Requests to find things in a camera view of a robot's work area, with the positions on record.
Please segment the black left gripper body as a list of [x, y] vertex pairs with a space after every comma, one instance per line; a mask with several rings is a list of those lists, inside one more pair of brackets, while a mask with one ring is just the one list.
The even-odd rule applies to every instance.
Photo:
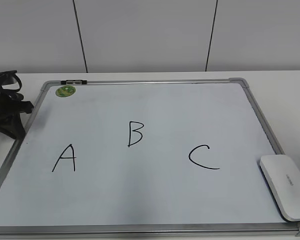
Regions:
[[22, 86], [16, 70], [0, 72], [0, 123], [13, 114], [32, 113], [34, 105], [19, 93]]

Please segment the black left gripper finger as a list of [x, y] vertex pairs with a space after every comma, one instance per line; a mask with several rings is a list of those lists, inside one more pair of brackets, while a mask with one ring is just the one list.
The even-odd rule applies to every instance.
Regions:
[[17, 140], [25, 137], [25, 129], [19, 113], [9, 115], [0, 121], [1, 132], [8, 137]]

